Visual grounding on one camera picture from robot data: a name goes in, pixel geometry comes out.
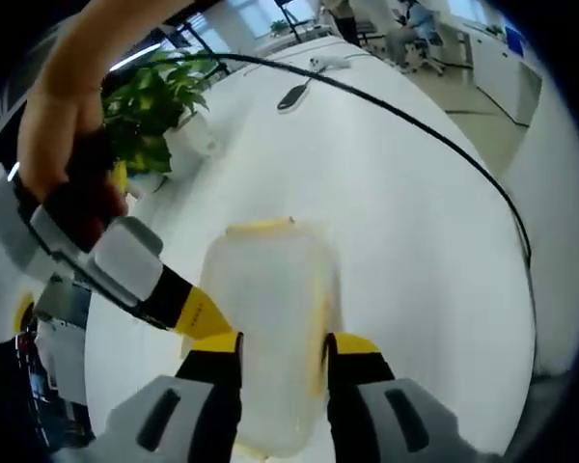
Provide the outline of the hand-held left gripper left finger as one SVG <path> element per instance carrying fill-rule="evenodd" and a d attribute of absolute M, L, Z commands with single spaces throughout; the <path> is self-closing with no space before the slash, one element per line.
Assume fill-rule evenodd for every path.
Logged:
<path fill-rule="evenodd" d="M 198 340 L 174 376 L 159 376 L 109 415 L 93 462 L 229 462 L 242 405 L 242 339 Z"/>

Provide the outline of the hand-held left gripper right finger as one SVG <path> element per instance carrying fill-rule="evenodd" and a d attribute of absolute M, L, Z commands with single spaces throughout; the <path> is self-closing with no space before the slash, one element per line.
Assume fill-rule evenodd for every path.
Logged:
<path fill-rule="evenodd" d="M 325 338 L 327 419 L 338 462 L 481 462 L 455 414 L 410 379 L 395 377 L 377 346 L 349 333 Z"/>

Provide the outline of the person's right hand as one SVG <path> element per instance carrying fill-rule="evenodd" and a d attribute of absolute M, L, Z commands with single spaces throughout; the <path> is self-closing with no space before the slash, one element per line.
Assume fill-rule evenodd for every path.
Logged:
<path fill-rule="evenodd" d="M 126 214 L 110 175 L 102 117 L 98 92 L 34 91 L 18 133 L 21 184 L 82 247 L 92 246 L 112 219 Z"/>

